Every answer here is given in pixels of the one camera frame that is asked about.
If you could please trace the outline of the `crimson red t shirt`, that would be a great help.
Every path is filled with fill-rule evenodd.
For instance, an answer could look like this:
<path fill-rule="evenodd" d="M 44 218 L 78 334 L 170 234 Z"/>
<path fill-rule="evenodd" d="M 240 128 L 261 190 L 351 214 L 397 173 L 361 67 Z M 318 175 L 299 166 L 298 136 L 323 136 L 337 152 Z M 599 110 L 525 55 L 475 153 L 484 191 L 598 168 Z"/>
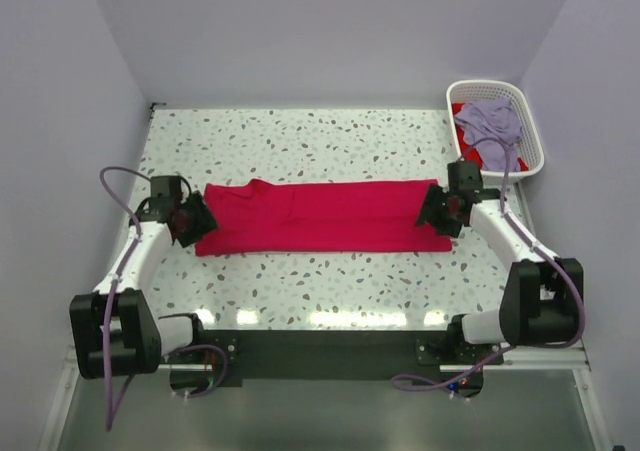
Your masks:
<path fill-rule="evenodd" d="M 430 184 L 209 184 L 204 198 L 218 227 L 196 243 L 195 253 L 448 253 L 450 238 L 416 223 Z"/>

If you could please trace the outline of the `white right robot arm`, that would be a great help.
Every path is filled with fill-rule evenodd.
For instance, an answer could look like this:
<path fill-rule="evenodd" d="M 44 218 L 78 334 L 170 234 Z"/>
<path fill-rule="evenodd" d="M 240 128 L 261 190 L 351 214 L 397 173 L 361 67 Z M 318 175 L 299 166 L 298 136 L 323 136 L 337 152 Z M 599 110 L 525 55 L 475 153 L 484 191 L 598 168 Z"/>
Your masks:
<path fill-rule="evenodd" d="M 416 221 L 457 238 L 468 227 L 483 238 L 508 271 L 500 305 L 456 315 L 442 341 L 448 357 L 469 363 L 481 345 L 564 348 L 584 333 L 584 270 L 543 245 L 509 207 L 506 189 L 486 188 L 474 162 L 447 166 L 448 186 L 431 185 Z"/>

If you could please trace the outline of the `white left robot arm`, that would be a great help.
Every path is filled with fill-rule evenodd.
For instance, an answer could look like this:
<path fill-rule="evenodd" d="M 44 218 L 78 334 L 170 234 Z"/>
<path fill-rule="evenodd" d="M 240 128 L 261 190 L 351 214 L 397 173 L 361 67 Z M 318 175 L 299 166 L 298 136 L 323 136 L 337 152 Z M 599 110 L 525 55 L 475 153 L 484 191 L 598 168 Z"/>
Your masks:
<path fill-rule="evenodd" d="M 218 228 L 202 194 L 179 175 L 149 179 L 149 194 L 127 208 L 127 238 L 107 275 L 69 306 L 76 358 L 85 379 L 149 374 L 174 353 L 185 363 L 207 351 L 193 312 L 159 316 L 145 293 L 174 244 L 188 248 Z"/>

